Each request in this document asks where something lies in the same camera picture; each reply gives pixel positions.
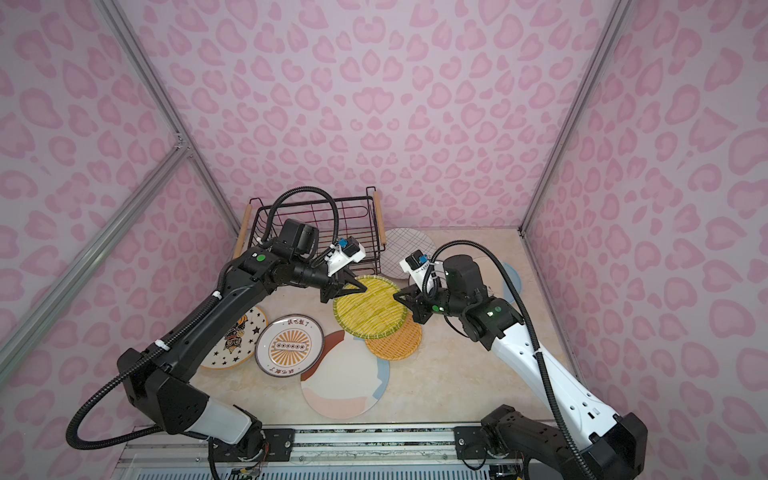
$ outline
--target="pink leopard print wallpaper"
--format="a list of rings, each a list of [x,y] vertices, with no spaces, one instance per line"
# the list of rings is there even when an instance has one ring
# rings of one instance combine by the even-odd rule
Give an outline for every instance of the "pink leopard print wallpaper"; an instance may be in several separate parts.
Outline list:
[[[768,3],[643,0],[530,236],[651,480],[768,477]]]
[[[397,226],[519,225],[612,0],[125,0],[238,214],[376,185]]]
[[[170,150],[88,0],[0,6],[0,345]]]
[[[210,294],[233,245],[200,178],[182,165],[0,392],[0,477],[108,478],[123,446],[71,449],[69,419],[117,375],[123,351],[160,338]],[[80,432],[105,439],[148,423],[120,386]]]

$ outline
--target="beige table surface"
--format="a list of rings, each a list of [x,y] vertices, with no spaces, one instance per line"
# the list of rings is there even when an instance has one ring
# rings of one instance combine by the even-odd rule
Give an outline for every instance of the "beige table surface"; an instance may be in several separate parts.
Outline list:
[[[512,265],[521,277],[522,299],[539,340],[571,369],[517,230],[424,231],[438,247],[450,240],[474,240]],[[457,253],[482,256],[478,250],[461,246],[448,249],[442,257]],[[290,313],[311,316],[326,335],[341,329],[333,317],[332,302],[320,303],[318,290],[283,287],[260,303],[259,308],[269,320]],[[460,328],[458,319],[452,320]],[[321,416],[307,405],[298,376],[268,376],[253,357],[231,369],[200,368],[191,383],[221,401],[248,410],[265,425],[341,423]],[[343,423],[472,422],[503,403],[531,419],[551,419],[547,407],[512,369],[479,343],[460,337],[442,317],[433,316],[423,326],[419,349],[407,359],[389,363],[389,384],[379,402]]]

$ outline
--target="woven placemat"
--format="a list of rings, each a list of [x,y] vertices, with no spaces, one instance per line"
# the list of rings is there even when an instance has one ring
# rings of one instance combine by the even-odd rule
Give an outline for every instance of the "woven placemat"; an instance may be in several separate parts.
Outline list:
[[[382,339],[398,331],[406,322],[408,309],[392,298],[400,290],[397,285],[377,275],[363,275],[356,279],[368,290],[334,299],[333,315],[339,325],[366,340]]]
[[[422,326],[413,321],[413,315],[402,328],[392,335],[378,340],[366,340],[368,350],[384,360],[402,360],[410,357],[422,342]]]

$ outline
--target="black metal dish rack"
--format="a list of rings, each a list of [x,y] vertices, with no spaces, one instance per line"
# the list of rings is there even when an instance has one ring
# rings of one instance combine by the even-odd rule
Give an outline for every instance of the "black metal dish rack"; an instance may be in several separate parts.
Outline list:
[[[376,202],[373,193],[376,187],[367,187],[366,194],[361,197],[334,198],[336,208],[339,210],[339,238],[355,237],[366,248],[366,257],[359,263],[351,263],[349,269],[355,275],[378,275],[381,273],[381,252],[385,246],[381,242],[379,224],[376,221]],[[248,248],[251,248],[256,238],[264,235],[266,217],[269,215],[272,205],[264,205],[260,198],[251,198],[249,203],[258,210],[253,220],[248,238]],[[309,223],[320,230],[320,251],[330,244],[333,236],[333,211],[328,200],[307,200],[301,202],[284,203],[277,208],[273,220],[275,234],[280,234],[280,229],[287,218],[294,218],[304,223]]]

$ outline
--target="basket handle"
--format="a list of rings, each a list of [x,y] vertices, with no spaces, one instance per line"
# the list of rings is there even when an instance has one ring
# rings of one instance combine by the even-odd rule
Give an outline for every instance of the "basket handle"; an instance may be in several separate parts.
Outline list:
[[[237,236],[237,243],[235,243],[235,253],[232,256],[232,260],[240,256],[240,251],[245,244],[245,236],[248,233],[248,222],[250,221],[250,211],[252,207],[250,204],[245,206],[245,214],[243,215],[243,222],[240,224],[240,234]]]
[[[382,201],[378,190],[373,191],[373,209],[376,210],[376,225],[379,230],[379,242],[386,246],[386,232],[384,231],[384,216],[382,215]]]

